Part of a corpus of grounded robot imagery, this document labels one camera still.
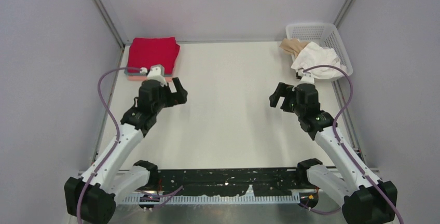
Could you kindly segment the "red t-shirt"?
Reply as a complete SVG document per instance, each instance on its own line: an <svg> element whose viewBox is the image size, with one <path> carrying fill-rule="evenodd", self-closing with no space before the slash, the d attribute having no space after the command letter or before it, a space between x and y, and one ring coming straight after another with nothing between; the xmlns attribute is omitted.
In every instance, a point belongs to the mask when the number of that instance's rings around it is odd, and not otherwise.
<svg viewBox="0 0 440 224"><path fill-rule="evenodd" d="M180 45L174 37L135 38L130 45L128 57L177 58L179 52Z"/></svg>

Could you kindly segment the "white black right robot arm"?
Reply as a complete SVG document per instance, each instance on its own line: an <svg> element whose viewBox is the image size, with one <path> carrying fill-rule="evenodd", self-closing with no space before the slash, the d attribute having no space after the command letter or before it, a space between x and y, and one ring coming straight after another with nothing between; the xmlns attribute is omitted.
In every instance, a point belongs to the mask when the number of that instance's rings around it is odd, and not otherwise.
<svg viewBox="0 0 440 224"><path fill-rule="evenodd" d="M327 154L340 173L331 172L319 159L297 165L296 181L312 185L335 201L346 223L389 223L396 217L397 188L380 179L350 148L333 116L321 109L315 85L278 83L269 97L270 107L283 99L281 109L298 117L301 129Z"/></svg>

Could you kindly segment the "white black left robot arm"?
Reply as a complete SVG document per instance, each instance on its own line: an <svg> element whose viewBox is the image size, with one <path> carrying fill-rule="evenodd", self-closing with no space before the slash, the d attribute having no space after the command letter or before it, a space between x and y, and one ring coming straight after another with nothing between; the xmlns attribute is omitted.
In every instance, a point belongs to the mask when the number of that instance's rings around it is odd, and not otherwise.
<svg viewBox="0 0 440 224"><path fill-rule="evenodd" d="M117 173L131 151L144 139L157 121L158 114L168 107L185 104L187 91L179 78L169 84L155 79L142 82L134 103L123 115L117 133L103 154L78 178L70 177L65 185L67 212L79 223L109 223L116 206L135 190L155 189L159 184L158 166L144 160L135 162L124 175Z"/></svg>

